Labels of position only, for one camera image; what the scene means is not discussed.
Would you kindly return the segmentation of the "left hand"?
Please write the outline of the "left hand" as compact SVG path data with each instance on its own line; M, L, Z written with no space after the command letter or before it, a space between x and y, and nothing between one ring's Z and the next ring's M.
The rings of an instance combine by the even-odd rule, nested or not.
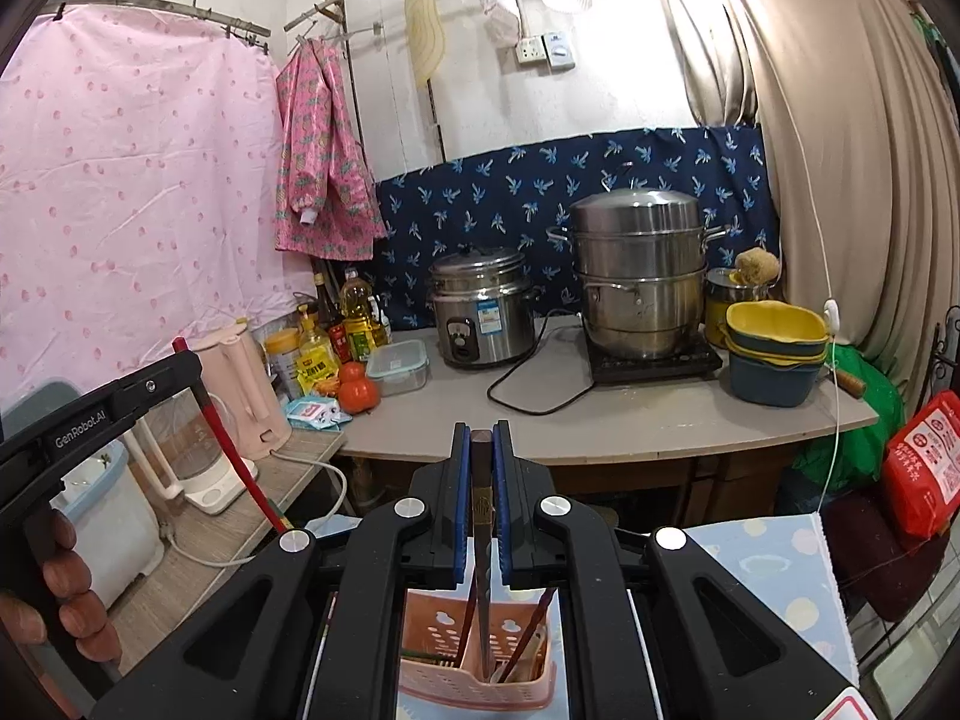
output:
M76 533L70 520L53 511L50 516L57 551L43 564L47 588L59 601L60 622L76 642L76 648L88 660L117 665L122 644L116 628L107 616L106 606L91 587L91 572L75 553ZM39 645L47 640L43 617L20 598L2 593L3 628L15 644Z

